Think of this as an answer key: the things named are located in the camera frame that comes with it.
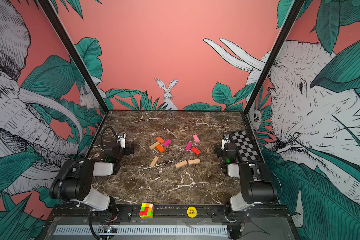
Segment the orange block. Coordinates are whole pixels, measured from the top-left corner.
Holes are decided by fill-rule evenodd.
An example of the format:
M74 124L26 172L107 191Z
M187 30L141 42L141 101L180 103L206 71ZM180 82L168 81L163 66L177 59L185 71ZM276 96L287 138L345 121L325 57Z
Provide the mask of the orange block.
M163 144L165 142L164 139L162 139L161 137L157 137L156 140L160 143Z
M165 149L161 146L161 145L157 145L156 148L158 149L158 151L160 153L164 153L165 152Z

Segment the pink block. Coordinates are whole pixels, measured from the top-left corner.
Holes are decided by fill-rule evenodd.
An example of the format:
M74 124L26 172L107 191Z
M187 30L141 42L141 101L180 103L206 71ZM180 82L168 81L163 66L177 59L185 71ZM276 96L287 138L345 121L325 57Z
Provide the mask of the pink block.
M198 137L196 134L193 135L193 138L194 138L194 140L195 140L196 143L199 143L199 142L200 142L200 139L199 139L199 137Z

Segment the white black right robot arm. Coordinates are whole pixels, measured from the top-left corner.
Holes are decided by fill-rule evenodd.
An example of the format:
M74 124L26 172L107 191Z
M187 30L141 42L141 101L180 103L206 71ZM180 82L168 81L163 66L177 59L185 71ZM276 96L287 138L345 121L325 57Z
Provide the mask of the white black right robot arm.
M214 153L222 159L223 174L240 180L240 192L230 198L232 211L244 212L255 205L277 202L271 173L246 131L223 131L222 143L214 146Z

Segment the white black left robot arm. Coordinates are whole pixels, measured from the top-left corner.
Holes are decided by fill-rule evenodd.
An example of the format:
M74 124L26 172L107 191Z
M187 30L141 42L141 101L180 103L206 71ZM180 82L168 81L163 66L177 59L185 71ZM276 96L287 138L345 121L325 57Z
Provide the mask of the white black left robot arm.
M93 177L116 175L124 156L134 154L134 145L126 146L126 134L117 133L106 126L100 135L105 161L90 159L68 160L55 177L49 196L65 204L83 206L93 212L107 211L113 215L119 209L112 197L104 195L92 187Z

